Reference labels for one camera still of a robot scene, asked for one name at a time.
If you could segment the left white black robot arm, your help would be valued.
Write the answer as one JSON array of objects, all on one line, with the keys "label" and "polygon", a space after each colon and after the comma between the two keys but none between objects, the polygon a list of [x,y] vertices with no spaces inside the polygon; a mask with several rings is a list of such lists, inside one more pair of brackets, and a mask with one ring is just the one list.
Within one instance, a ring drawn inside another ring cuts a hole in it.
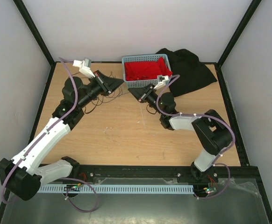
[{"label": "left white black robot arm", "polygon": [[79,77],[70,76],[62,89],[63,99],[52,113],[44,129],[17,155],[0,161],[0,182],[18,198],[27,201],[39,189],[52,181],[66,177],[78,179],[79,163],[70,157],[40,168],[40,164],[51,149],[80,122],[83,108],[99,95],[108,96],[117,90],[123,80],[105,76],[99,70],[84,84]]}]

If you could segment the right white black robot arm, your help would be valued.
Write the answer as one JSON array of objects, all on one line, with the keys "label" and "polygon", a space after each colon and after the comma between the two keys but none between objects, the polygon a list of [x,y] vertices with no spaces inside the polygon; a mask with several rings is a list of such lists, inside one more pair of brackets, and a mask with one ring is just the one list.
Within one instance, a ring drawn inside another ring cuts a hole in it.
[{"label": "right white black robot arm", "polygon": [[202,115],[183,115],[178,112],[174,96],[170,92],[156,94],[154,85],[140,88],[128,88],[131,95],[139,103],[155,109],[160,114],[160,124],[163,128],[194,131],[202,145],[202,151],[190,166],[191,177],[200,182],[207,178],[215,160],[233,141],[230,128],[215,110],[208,110]]}]

